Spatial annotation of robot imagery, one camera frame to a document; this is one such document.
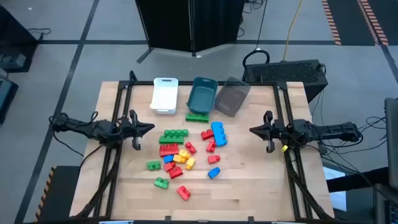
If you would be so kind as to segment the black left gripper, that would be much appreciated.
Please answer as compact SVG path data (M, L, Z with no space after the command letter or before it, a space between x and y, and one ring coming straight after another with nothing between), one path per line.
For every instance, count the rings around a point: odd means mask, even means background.
M132 147L140 151L141 145L139 144L138 137L143 137L151 129L155 128L152 123L138 122L137 114L134 110L129 111L129 117L122 116L117 120L118 134L120 139L132 138Z

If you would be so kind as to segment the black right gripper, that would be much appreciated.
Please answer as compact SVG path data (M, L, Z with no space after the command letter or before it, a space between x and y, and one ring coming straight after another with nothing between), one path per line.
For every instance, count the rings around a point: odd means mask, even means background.
M289 148L287 129L284 126L284 122L279 119L273 120L272 111L269 110L265 112L263 120L264 124L250 128L249 131L256 136L259 136L263 141L266 140L268 142L268 146L266 147L267 153L275 151L274 139L278 139L282 143L282 147L287 145Z

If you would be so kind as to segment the green four-stud long block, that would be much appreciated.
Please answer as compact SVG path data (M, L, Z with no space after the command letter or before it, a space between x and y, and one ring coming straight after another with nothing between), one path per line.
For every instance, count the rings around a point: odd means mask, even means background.
M189 131L187 129L166 129L164 135L167 137L187 137Z
M183 136L161 136L159 138L160 144L183 144L184 137Z
M201 123L208 123L209 116L207 114L187 114L185 116L185 121L189 122L201 122Z

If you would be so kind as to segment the red large four-stud block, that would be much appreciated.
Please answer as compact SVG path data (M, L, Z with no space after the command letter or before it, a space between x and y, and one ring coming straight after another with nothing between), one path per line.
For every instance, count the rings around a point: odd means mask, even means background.
M177 143L173 144L162 144L159 147L159 156L165 157L169 155L174 155L179 153L179 148Z

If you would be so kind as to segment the blue large block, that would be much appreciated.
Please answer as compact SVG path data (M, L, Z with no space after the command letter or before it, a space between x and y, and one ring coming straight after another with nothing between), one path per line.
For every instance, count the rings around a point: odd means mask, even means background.
M219 121L212 122L211 128L214 134L214 139L217 147L227 145L226 135L224 133L223 123Z

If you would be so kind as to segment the white plastic bin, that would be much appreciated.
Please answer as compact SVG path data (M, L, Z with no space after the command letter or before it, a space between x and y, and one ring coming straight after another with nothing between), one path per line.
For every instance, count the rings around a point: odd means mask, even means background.
M157 114L175 114L177 109L178 80L155 78L150 108Z

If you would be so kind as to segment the transparent grey plastic bin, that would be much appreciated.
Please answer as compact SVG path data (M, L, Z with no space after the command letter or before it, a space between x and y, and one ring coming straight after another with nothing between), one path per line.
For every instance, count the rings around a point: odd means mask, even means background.
M246 99L251 86L237 78L229 77L215 99L215 108L234 117Z

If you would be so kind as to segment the black perforated computer case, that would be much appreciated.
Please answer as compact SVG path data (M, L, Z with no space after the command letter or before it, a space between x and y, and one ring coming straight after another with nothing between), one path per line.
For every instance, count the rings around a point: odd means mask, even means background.
M326 66L316 59L247 65L242 81L302 82L308 102L328 85Z

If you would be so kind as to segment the teal plastic bin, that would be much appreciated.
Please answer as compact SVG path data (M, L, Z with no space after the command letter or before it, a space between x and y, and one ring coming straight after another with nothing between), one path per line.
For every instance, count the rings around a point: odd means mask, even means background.
M213 108L217 88L216 80L196 77L187 101L188 109L195 114L208 114Z

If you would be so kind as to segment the black mat orange striped edge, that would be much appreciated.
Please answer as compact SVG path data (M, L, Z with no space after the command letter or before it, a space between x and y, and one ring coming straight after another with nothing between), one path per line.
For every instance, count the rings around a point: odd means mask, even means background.
M389 45L370 0L322 0L336 45Z
M34 222L67 220L78 180L78 166L52 167L40 198Z

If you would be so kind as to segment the black folding screen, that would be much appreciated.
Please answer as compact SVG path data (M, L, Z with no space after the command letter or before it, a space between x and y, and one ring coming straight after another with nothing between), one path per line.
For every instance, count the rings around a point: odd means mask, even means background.
M197 52L238 38L245 0L136 0L150 49Z

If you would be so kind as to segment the dark monitor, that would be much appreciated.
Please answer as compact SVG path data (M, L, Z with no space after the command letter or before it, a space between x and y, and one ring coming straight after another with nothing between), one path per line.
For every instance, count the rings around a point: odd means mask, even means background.
M0 124L4 123L8 109L16 95L18 85L0 75Z

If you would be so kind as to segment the dark desk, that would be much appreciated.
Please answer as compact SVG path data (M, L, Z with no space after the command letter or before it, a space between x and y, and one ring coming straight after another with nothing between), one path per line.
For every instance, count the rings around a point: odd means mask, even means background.
M0 5L0 68L7 73L28 72L39 41Z

